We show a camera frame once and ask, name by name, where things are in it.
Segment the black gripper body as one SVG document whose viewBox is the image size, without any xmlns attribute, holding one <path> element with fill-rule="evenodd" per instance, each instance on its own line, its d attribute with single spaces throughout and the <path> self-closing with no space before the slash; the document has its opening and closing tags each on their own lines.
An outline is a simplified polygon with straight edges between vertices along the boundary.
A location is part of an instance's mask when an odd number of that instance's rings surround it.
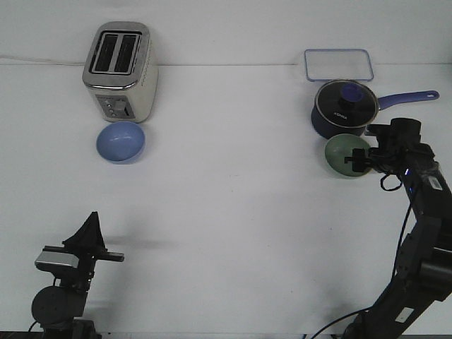
<svg viewBox="0 0 452 339">
<path fill-rule="evenodd" d="M 370 124 L 367 135 L 376 137 L 378 145 L 368 150 L 368 163 L 377 172 L 398 173 L 412 144 L 420 142 L 421 122 L 394 118 L 390 124 Z"/>
<path fill-rule="evenodd" d="M 97 261 L 123 262 L 124 254 L 117 252 L 72 251 L 64 247 L 45 246 L 42 251 L 64 252 L 74 254 L 79 258 L 77 268 L 63 268 L 51 273 L 59 286 L 64 288 L 89 288 L 95 274 Z"/>
</svg>

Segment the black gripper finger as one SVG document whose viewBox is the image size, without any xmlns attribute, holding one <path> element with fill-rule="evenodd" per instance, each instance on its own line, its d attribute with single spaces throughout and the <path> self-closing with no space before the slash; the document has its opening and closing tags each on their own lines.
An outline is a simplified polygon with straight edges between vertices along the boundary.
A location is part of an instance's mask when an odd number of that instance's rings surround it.
<svg viewBox="0 0 452 339">
<path fill-rule="evenodd" d="M 95 248 L 95 213 L 91 213 L 76 233 L 64 240 L 65 249 L 72 251 L 92 251 Z"/>
<path fill-rule="evenodd" d="M 345 157 L 345 164 L 349 164 L 353 172 L 368 172 L 371 165 L 366 151 L 364 148 L 353 148 L 352 154 Z"/>
<path fill-rule="evenodd" d="M 98 252 L 106 252 L 107 248 L 105 246 L 105 242 L 102 236 L 102 232 L 100 229 L 100 219 L 99 219 L 99 215 L 98 212 L 95 211 L 93 212 L 93 228 L 94 228 L 94 233 L 95 233 L 95 246 L 97 248 Z"/>
</svg>

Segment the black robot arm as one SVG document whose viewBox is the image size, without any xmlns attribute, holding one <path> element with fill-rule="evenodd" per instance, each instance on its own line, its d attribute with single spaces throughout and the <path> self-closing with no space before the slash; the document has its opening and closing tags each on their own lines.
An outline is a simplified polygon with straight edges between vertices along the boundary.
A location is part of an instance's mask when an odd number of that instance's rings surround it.
<svg viewBox="0 0 452 339">
<path fill-rule="evenodd" d="M 388 286 L 371 307 L 352 313 L 343 338 L 399 338 L 435 301 L 451 294 L 451 190 L 420 130 L 420 121 L 408 118 L 371 124 L 365 133 L 378 145 L 355 148 L 343 160 L 355 172 L 397 176 L 416 219 L 412 231 L 399 238 Z"/>
<path fill-rule="evenodd" d="M 92 212 L 61 246 L 44 246 L 35 267 L 54 277 L 40 290 L 31 306 L 43 338 L 101 338 L 95 324 L 82 318 L 98 261 L 122 262 L 123 253 L 110 252 L 100 229 L 98 212 Z"/>
</svg>

